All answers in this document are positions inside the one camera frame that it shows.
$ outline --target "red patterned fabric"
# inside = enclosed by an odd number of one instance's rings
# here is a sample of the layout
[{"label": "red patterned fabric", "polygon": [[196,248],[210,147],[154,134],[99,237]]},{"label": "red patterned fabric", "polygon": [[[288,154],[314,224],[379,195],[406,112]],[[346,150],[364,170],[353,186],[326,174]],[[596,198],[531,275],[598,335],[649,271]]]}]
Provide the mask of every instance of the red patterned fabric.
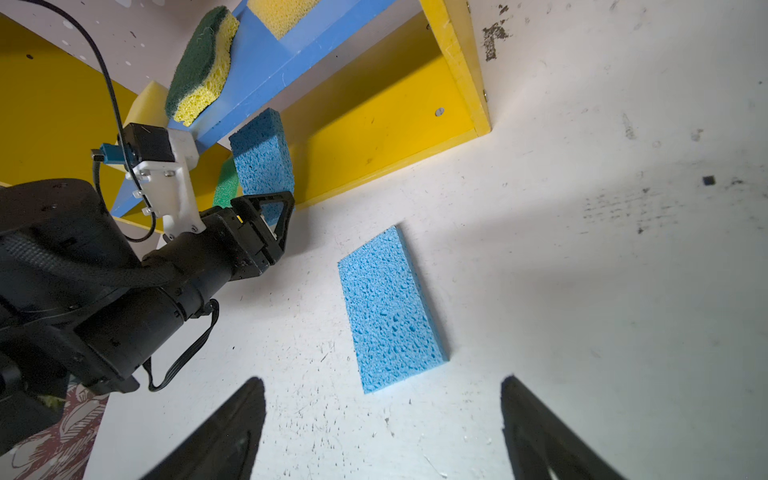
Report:
[{"label": "red patterned fabric", "polygon": [[108,395],[71,384],[61,421],[18,443],[0,457],[0,478],[81,480],[91,456]]}]

